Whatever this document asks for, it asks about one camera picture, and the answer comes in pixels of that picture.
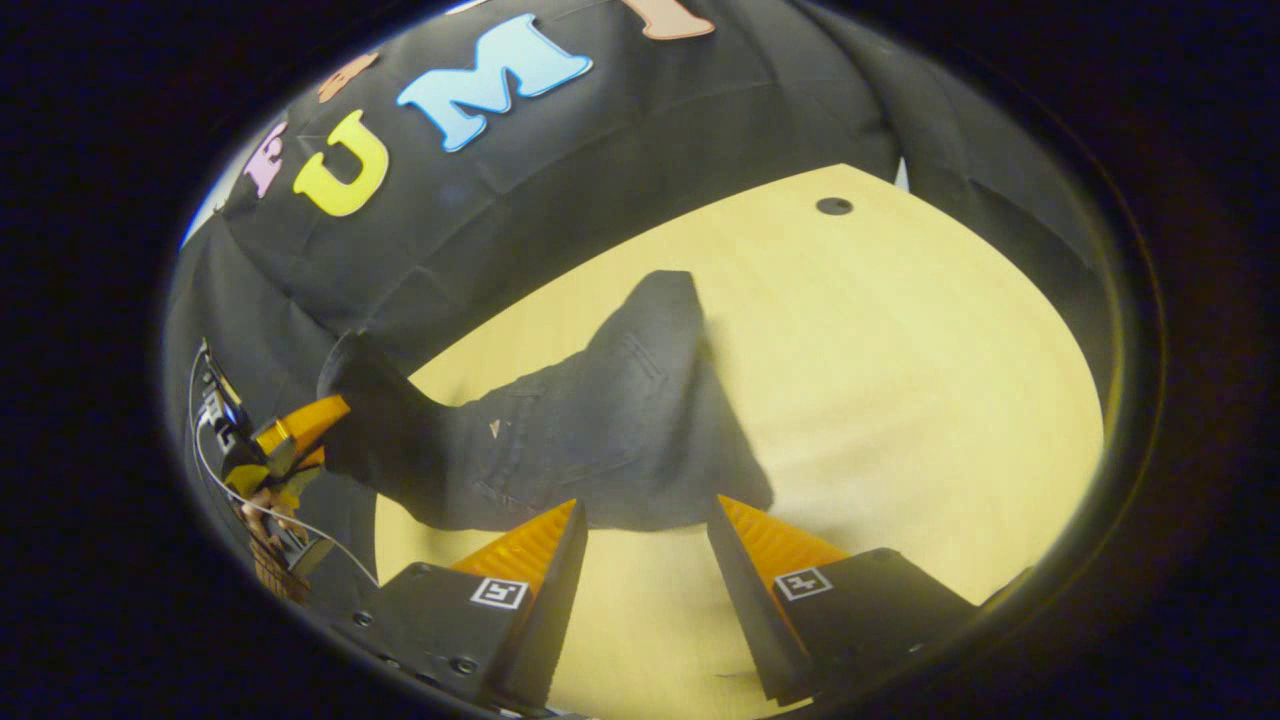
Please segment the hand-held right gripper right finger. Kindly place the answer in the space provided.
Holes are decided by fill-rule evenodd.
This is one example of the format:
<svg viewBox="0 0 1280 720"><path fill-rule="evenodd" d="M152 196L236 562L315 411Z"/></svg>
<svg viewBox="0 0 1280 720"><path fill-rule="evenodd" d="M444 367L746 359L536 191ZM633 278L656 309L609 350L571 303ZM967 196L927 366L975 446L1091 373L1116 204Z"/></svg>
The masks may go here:
<svg viewBox="0 0 1280 720"><path fill-rule="evenodd" d="M768 700L860 691L979 609L896 550L847 553L727 496L707 536Z"/></svg>

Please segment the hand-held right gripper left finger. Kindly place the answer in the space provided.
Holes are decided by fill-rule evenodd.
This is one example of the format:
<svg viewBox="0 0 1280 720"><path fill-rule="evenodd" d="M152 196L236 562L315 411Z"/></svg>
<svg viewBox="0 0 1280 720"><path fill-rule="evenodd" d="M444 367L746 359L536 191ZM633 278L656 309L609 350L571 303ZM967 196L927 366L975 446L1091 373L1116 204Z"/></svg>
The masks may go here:
<svg viewBox="0 0 1280 720"><path fill-rule="evenodd" d="M588 546L576 500L445 568L416 562L335 623L356 650L475 708L544 708Z"/></svg>

